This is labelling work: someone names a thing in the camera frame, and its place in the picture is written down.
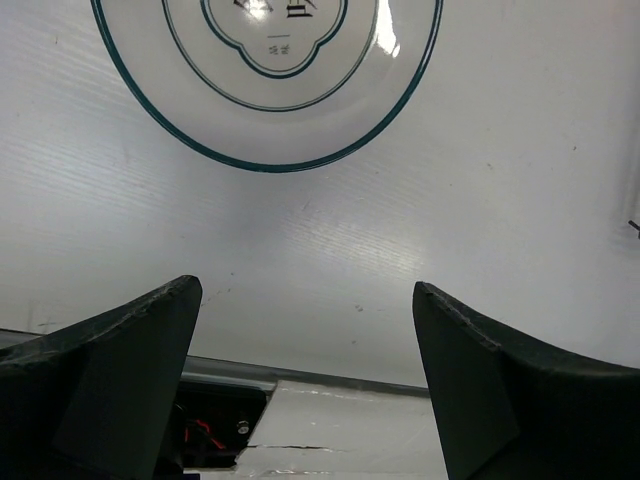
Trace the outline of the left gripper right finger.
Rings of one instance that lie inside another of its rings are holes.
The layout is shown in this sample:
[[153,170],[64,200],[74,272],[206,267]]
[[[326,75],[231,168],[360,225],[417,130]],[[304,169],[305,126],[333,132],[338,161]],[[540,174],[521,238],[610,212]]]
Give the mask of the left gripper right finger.
[[635,479],[639,372],[485,316],[432,284],[414,326],[451,479]]

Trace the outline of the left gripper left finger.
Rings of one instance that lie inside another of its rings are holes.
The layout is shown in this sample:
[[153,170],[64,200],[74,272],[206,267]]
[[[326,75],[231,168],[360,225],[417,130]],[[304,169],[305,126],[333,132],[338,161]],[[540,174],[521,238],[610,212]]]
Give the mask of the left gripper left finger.
[[202,293],[180,276],[2,349],[2,478],[152,478]]

